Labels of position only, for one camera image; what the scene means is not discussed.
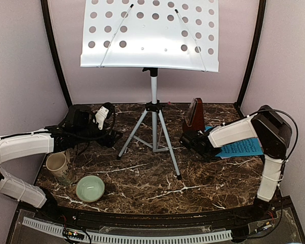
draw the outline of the music stand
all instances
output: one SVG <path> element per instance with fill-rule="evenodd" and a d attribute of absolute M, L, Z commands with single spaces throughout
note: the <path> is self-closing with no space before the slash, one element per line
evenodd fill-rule
<path fill-rule="evenodd" d="M 169 150 L 181 174 L 157 100 L 158 68 L 218 72 L 218 0 L 86 0 L 82 67 L 140 67 L 150 71 L 152 101 L 127 139 Z M 152 145 L 135 136 L 152 112 Z M 168 147 L 158 149 L 157 115 Z"/>

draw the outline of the cup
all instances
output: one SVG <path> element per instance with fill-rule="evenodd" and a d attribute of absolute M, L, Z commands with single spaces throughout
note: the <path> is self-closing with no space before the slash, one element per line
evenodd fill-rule
<path fill-rule="evenodd" d="M 69 151 L 51 154 L 46 160 L 46 168 L 64 186 L 71 185 L 74 180 L 74 172 L 70 168 Z"/>

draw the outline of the white wall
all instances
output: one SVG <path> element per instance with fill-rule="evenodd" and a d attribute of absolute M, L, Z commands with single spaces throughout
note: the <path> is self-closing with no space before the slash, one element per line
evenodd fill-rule
<path fill-rule="evenodd" d="M 59 122 L 67 112 L 50 56 L 40 1 L 0 1 L 0 135 Z M 3 168 L 33 183 L 43 156 L 7 162 Z M 17 202 L 0 195 L 0 244 Z"/>
<path fill-rule="evenodd" d="M 85 104 L 150 101 L 149 74 L 142 73 L 141 69 L 80 67 L 85 2 L 49 0 L 72 100 Z M 259 0 L 219 0 L 220 72 L 160 70 L 159 99 L 191 102 L 194 97 L 201 97 L 209 103 L 236 102 L 251 50 L 258 4 Z"/>
<path fill-rule="evenodd" d="M 305 1 L 268 1 L 264 30 L 244 114 L 268 104 L 291 114 L 299 144 L 285 172 L 282 190 L 291 195 L 305 231 Z"/>

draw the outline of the marble surface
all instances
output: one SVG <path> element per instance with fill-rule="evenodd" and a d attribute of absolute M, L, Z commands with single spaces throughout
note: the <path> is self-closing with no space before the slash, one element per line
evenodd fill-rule
<path fill-rule="evenodd" d="M 118 214 L 185 214 L 252 204 L 260 185 L 262 161 L 259 157 L 242 157 L 206 163 L 197 154 L 183 148 L 179 138 L 188 107 L 189 104 L 168 104 L 164 108 L 182 180 L 176 179 L 169 152 L 154 154 L 136 140 L 132 140 L 122 160 L 116 160 L 144 110 L 144 105 L 121 104 L 116 106 L 114 128 L 122 131 L 124 136 L 114 148 L 102 148 L 92 142 L 78 157 L 72 149 L 71 165 L 76 182 L 63 187 L 43 166 L 37 185 L 49 189 L 61 206 Z M 206 126 L 215 126 L 235 120 L 238 115 L 233 105 L 204 104 L 204 117 Z M 136 135 L 152 141 L 150 113 Z M 161 146 L 165 145 L 162 136 Z M 75 194 L 76 183 L 86 175 L 97 175 L 105 182 L 105 193 L 97 202 L 81 202 Z"/>

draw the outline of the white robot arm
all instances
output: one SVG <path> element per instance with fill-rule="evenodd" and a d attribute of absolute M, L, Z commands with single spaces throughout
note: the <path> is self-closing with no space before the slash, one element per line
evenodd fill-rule
<path fill-rule="evenodd" d="M 113 124 L 107 130 L 104 121 L 112 114 Z M 30 155 L 64 151 L 88 141 L 96 141 L 101 146 L 112 147 L 122 136 L 122 133 L 112 129 L 114 123 L 115 110 L 109 103 L 104 104 L 96 114 L 84 105 L 71 106 L 67 116 L 58 126 L 19 135 L 0 136 L 0 164 Z M 36 208 L 43 207 L 48 194 L 45 189 L 32 186 L 2 168 L 0 168 L 0 193 Z"/>
<path fill-rule="evenodd" d="M 264 169 L 257 199 L 269 202 L 281 180 L 292 129 L 269 106 L 265 105 L 251 116 L 201 131 L 186 131 L 180 142 L 206 160 L 221 151 L 221 147 L 248 138 L 258 138 L 265 154 Z"/>

